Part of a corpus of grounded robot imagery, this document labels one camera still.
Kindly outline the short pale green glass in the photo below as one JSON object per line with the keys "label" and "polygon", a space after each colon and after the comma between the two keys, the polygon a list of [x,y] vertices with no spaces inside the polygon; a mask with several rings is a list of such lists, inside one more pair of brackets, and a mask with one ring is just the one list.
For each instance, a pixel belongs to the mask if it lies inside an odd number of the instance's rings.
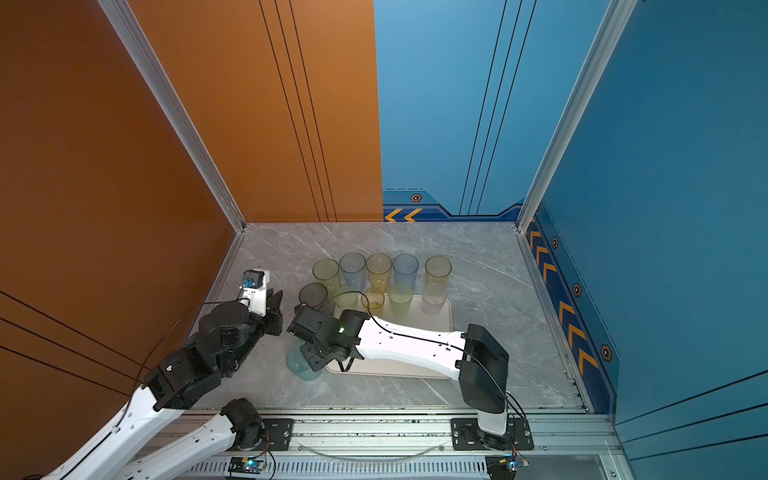
{"label": "short pale green glass", "polygon": [[333,302],[338,309],[354,309],[358,304],[359,292],[352,287],[342,286],[334,294]]}

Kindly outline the short yellow glass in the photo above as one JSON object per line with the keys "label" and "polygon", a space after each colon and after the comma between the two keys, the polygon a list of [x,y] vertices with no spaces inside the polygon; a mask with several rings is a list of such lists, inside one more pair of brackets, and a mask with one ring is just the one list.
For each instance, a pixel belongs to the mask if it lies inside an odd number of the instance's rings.
{"label": "short yellow glass", "polygon": [[385,294],[377,288],[369,288],[361,294],[363,310],[372,316],[381,316],[385,304]]}

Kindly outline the short light green glass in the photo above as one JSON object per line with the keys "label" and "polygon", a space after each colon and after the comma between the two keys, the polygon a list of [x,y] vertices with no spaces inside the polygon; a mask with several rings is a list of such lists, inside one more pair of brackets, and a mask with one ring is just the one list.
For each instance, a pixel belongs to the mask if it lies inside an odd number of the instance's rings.
{"label": "short light green glass", "polygon": [[396,316],[404,316],[412,304],[413,288],[408,283],[394,283],[388,289],[388,298],[392,312]]}

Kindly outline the clear short glass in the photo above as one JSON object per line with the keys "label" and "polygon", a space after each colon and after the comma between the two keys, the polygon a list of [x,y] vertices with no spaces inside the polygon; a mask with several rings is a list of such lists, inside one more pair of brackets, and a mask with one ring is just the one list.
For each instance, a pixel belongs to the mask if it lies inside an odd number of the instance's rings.
{"label": "clear short glass", "polygon": [[426,284],[422,290],[421,308],[426,315],[436,316],[444,307],[447,299],[445,287],[438,283]]}

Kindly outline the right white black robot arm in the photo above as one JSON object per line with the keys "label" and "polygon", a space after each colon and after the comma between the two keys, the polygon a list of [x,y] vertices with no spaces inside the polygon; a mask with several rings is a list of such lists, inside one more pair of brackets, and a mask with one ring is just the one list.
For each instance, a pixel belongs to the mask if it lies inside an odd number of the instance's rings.
{"label": "right white black robot arm", "polygon": [[513,448],[508,428],[509,354],[486,328],[471,324],[464,332],[430,331],[356,310],[344,310],[336,318],[302,304],[288,332],[304,342],[302,355],[314,371],[332,361],[347,366],[356,360],[388,360],[456,380],[464,402],[478,411],[483,446]]}

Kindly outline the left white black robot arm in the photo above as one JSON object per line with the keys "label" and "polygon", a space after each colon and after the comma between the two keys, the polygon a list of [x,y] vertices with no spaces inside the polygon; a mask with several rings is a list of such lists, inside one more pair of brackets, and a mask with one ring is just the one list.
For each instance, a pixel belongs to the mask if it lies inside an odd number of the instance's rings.
{"label": "left white black robot arm", "polygon": [[166,356],[125,406],[49,478],[174,479],[232,447],[268,450],[270,435],[261,415],[240,398],[182,438],[149,455],[139,454],[167,425],[232,377],[263,336],[281,334],[282,298],[273,289],[245,289],[239,298],[213,308],[200,320],[197,333]]}

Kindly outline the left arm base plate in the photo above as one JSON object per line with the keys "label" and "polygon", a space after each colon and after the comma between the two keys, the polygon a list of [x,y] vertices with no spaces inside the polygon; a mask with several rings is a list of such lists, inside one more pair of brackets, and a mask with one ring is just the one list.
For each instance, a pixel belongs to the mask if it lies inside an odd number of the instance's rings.
{"label": "left arm base plate", "polygon": [[291,444],[294,425],[291,418],[267,418],[236,427],[226,416],[217,415],[207,430],[222,434],[228,441],[228,450],[286,452]]}

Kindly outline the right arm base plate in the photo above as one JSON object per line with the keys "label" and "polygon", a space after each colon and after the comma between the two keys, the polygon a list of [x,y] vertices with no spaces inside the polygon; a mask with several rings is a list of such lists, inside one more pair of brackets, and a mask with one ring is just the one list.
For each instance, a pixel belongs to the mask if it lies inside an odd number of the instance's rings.
{"label": "right arm base plate", "polygon": [[482,430],[477,418],[453,418],[450,427],[456,451],[532,451],[535,448],[532,430],[525,418],[509,416],[503,435]]}

